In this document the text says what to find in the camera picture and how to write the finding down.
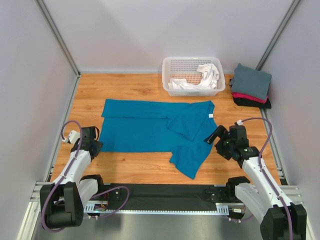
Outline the blue t shirt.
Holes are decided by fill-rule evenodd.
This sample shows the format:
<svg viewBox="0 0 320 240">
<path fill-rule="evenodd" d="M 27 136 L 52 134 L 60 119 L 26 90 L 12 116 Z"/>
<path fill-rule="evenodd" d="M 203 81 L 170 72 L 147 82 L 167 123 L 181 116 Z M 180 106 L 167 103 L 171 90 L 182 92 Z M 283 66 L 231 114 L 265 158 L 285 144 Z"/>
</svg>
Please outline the blue t shirt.
<svg viewBox="0 0 320 240">
<path fill-rule="evenodd" d="M 170 163 L 194 179 L 217 129 L 212 101 L 194 103 L 106 99 L 99 140 L 102 152 L 171 153 Z"/>
</svg>

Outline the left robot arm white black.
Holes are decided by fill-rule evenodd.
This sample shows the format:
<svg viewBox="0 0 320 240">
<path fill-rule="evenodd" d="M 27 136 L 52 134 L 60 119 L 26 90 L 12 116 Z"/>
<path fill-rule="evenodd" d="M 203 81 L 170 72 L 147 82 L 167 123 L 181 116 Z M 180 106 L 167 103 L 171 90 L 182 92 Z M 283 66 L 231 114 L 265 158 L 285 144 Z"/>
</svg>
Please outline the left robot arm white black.
<svg viewBox="0 0 320 240">
<path fill-rule="evenodd" d="M 103 179 L 99 174 L 83 176 L 85 169 L 98 156 L 103 143 L 96 126 L 71 131 L 66 140 L 73 144 L 69 160 L 61 174 L 39 192 L 41 224 L 45 230 L 58 232 L 78 227 L 84 218 L 84 208 L 92 198 L 99 201 L 105 196 Z"/>
</svg>

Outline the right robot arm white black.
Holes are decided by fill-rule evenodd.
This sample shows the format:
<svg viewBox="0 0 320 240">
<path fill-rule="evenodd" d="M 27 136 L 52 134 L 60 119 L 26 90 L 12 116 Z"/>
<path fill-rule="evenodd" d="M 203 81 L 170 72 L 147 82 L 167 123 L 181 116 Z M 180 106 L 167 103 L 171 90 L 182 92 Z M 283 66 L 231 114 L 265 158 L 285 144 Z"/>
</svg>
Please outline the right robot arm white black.
<svg viewBox="0 0 320 240">
<path fill-rule="evenodd" d="M 269 172 L 261 152 L 250 146 L 243 125 L 223 125 L 204 141 L 214 145 L 216 152 L 226 160 L 235 160 L 249 176 L 233 177 L 227 182 L 225 196 L 231 202 L 240 200 L 260 224 L 264 240 L 305 240 L 307 238 L 307 212 L 302 204 L 294 202 L 284 193 Z"/>
</svg>

